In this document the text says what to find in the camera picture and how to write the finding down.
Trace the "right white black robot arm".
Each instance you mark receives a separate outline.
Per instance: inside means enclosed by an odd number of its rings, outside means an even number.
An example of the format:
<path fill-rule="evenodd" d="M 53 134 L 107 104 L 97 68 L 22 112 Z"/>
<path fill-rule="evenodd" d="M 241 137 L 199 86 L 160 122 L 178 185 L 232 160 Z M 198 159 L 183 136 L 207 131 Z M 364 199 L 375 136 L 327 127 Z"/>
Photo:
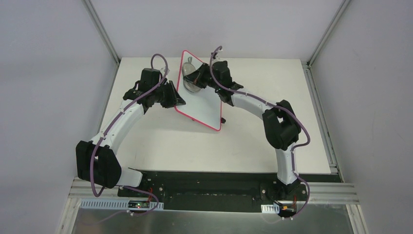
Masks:
<path fill-rule="evenodd" d="M 290 103 L 282 100 L 271 104 L 248 93 L 242 85 L 232 80 L 227 61 L 218 61 L 212 65 L 203 63 L 199 68 L 186 62 L 182 66 L 182 75 L 188 90 L 211 87 L 222 102 L 244 109 L 263 121 L 265 137 L 276 151 L 277 195 L 284 200 L 294 196 L 300 181 L 296 172 L 293 149 L 299 139 L 301 126 L 296 120 Z"/>

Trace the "silver mesh sponge eraser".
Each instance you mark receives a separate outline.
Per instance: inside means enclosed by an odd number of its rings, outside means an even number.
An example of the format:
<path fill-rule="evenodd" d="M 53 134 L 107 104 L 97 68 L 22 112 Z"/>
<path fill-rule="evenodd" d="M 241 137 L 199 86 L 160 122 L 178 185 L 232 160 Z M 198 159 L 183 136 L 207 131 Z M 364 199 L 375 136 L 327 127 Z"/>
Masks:
<path fill-rule="evenodd" d="M 182 76 L 183 76 L 183 85 L 191 93 L 198 93 L 201 88 L 194 84 L 194 79 L 192 73 L 196 71 L 195 66 L 192 63 L 193 57 L 190 56 L 187 58 L 182 65 Z"/>

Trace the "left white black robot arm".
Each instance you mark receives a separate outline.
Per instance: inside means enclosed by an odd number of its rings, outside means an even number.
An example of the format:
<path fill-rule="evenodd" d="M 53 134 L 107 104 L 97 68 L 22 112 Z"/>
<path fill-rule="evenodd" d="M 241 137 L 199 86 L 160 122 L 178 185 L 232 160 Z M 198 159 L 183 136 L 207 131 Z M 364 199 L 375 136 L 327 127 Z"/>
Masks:
<path fill-rule="evenodd" d="M 80 179 L 105 188 L 129 186 L 136 197 L 148 193 L 142 172 L 123 167 L 116 157 L 124 138 L 149 108 L 159 103 L 163 108 L 185 105 L 173 82 L 152 68 L 142 70 L 141 79 L 123 96 L 116 114 L 103 130 L 75 148 L 77 175 Z"/>

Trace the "red-framed whiteboard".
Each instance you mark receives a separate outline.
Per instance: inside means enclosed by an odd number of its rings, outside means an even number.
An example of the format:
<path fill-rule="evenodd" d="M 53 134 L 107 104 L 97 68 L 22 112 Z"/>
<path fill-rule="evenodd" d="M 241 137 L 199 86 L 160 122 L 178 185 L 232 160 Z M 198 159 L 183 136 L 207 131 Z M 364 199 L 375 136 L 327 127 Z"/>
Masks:
<path fill-rule="evenodd" d="M 185 105 L 175 106 L 175 110 L 214 131 L 221 130 L 222 102 L 211 87 L 200 89 L 194 85 L 187 85 L 184 75 L 195 71 L 203 61 L 188 50 L 181 54 L 178 81 L 176 89 Z"/>

